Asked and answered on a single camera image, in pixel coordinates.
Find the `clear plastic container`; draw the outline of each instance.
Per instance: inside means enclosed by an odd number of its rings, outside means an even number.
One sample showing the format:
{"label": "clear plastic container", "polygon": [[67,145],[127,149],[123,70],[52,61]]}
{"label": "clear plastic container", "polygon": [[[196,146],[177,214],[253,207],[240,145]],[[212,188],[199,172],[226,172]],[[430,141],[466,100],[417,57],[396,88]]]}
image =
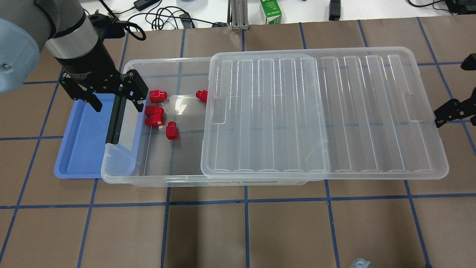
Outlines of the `clear plastic container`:
{"label": "clear plastic container", "polygon": [[[146,127],[128,103],[119,144],[106,145],[101,176],[108,183],[302,185],[448,173],[406,48],[230,52],[211,62],[131,61],[129,69],[150,90],[169,93],[161,105],[179,139]],[[205,105],[195,92],[206,88]]]}

